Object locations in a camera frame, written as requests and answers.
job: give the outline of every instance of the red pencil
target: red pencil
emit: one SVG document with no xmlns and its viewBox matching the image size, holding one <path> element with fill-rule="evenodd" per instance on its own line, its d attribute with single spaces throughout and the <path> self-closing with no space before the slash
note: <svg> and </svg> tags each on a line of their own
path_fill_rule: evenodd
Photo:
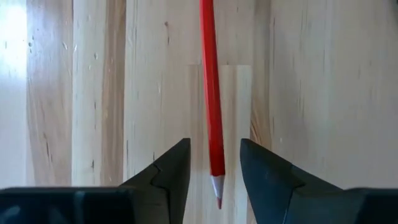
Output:
<svg viewBox="0 0 398 224">
<path fill-rule="evenodd" d="M 200 21 L 203 71 L 205 76 L 210 174 L 217 197 L 217 205 L 218 208 L 221 209 L 225 178 L 225 162 L 213 0 L 200 1 Z"/>
</svg>

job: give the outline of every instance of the pencil tip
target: pencil tip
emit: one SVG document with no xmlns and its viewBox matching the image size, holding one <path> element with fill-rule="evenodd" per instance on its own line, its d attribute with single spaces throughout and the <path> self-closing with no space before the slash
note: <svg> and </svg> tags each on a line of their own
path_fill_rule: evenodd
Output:
<svg viewBox="0 0 398 224">
<path fill-rule="evenodd" d="M 219 198 L 219 197 L 217 197 L 217 206 L 218 206 L 218 209 L 221 209 L 221 205 L 223 204 L 223 198 Z"/>
</svg>

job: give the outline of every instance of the wooden board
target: wooden board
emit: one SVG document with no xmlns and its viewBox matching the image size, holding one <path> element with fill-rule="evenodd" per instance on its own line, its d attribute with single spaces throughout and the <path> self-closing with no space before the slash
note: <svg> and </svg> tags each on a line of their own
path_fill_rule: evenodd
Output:
<svg viewBox="0 0 398 224">
<path fill-rule="evenodd" d="M 250 136 L 271 145 L 269 3 L 215 4 L 228 165 L 219 211 L 208 171 L 199 1 L 0 2 L 0 28 L 18 27 L 0 37 L 0 168 L 13 171 L 0 172 L 0 187 L 118 185 L 191 137 L 185 223 L 251 223 L 238 146 Z"/>
<path fill-rule="evenodd" d="M 273 1 L 272 149 L 343 187 L 398 187 L 398 8 Z"/>
</svg>

